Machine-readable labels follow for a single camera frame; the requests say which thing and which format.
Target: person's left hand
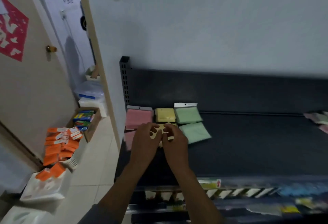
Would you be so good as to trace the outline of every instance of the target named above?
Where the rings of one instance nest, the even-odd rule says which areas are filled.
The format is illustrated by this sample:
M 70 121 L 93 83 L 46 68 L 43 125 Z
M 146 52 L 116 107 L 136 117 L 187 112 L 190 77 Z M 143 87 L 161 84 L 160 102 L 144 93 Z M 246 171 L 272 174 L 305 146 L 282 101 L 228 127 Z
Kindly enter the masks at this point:
M 159 127 L 155 123 L 141 124 L 133 137 L 130 164 L 137 166 L 142 171 L 145 171 L 153 160 L 159 142 L 162 139 L 162 130 L 157 131 L 154 139 L 150 138 L 156 132 L 155 127 Z

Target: tiled floor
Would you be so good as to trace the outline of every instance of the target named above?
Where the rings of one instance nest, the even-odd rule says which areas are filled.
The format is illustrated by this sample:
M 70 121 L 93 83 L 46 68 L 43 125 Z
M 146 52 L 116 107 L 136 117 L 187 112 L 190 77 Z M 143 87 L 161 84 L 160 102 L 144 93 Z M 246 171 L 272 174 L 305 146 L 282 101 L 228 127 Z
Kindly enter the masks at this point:
M 47 224 L 78 223 L 113 185 L 117 159 L 118 149 L 107 117 L 101 120 L 88 143 L 73 173 L 67 197 L 55 208 Z M 131 216 L 126 215 L 122 223 L 131 223 Z

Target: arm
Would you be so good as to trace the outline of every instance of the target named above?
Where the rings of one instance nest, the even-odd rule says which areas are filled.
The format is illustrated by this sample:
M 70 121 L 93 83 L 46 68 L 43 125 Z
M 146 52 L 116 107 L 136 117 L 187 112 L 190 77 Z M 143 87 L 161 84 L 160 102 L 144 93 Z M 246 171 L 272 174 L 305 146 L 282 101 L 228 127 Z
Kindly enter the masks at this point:
M 188 139 L 178 127 L 164 126 L 167 132 L 162 137 L 165 157 L 182 190 L 191 223 L 223 223 L 223 217 L 189 168 Z M 173 141 L 169 142 L 168 136 L 174 136 Z
M 142 124 L 137 129 L 133 138 L 129 164 L 126 165 L 121 176 L 99 202 L 99 206 L 107 209 L 119 223 L 124 218 L 139 179 L 153 160 L 161 141 L 161 130 L 157 132 L 155 139 L 150 138 L 150 131 L 156 132 L 155 127 L 159 127 L 159 125 L 147 123 Z

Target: sleeve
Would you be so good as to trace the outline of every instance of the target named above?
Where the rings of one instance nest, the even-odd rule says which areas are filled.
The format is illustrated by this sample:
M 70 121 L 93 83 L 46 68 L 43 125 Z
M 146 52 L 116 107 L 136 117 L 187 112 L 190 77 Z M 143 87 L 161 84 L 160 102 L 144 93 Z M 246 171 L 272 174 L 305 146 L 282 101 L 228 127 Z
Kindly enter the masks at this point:
M 112 215 L 102 207 L 94 204 L 78 224 L 119 224 Z

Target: white wall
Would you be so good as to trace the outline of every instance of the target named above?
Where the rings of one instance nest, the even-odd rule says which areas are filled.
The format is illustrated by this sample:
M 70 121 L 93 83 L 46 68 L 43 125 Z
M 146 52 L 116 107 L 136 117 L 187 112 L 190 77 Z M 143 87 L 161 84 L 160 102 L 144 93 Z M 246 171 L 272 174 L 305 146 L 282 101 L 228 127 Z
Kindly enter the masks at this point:
M 44 0 L 64 52 L 70 84 L 73 89 L 85 81 L 85 71 L 94 65 L 87 34 L 80 25 L 82 16 L 80 0 L 74 0 L 74 2 L 76 2 L 74 7 L 67 9 L 62 0 Z M 60 11 L 64 9 L 67 15 L 65 21 L 60 15 Z
M 115 117 L 134 67 L 328 77 L 328 0 L 89 0 Z

